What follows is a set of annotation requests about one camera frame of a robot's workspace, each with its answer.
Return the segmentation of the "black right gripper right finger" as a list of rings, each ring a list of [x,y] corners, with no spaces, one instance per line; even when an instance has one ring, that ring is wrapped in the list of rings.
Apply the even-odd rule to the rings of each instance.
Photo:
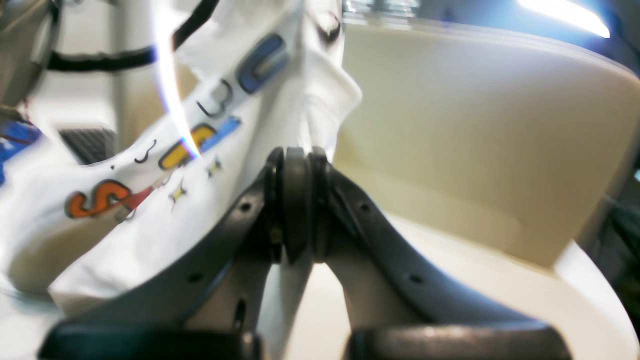
[[[553,326],[471,289],[421,255],[325,151],[307,156],[315,252],[342,285],[346,360],[569,360]]]

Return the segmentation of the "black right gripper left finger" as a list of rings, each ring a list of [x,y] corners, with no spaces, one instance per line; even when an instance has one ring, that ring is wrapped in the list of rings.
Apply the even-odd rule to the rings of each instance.
[[[275,148],[218,223],[158,275],[56,325],[42,360],[267,360],[256,331],[272,264],[306,246],[306,153]]]

